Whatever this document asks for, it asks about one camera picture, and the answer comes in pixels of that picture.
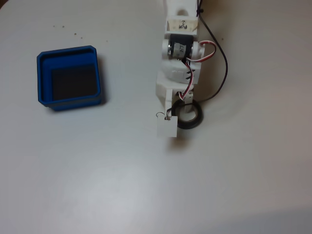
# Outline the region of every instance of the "white table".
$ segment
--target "white table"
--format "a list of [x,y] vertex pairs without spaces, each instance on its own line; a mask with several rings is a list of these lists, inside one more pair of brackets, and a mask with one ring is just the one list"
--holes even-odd
[[[228,80],[172,140],[156,137],[162,0],[0,10],[1,234],[312,233],[312,5],[209,2]],[[83,45],[108,101],[54,113],[37,99],[36,56]],[[205,66],[197,99],[223,78],[220,53]]]

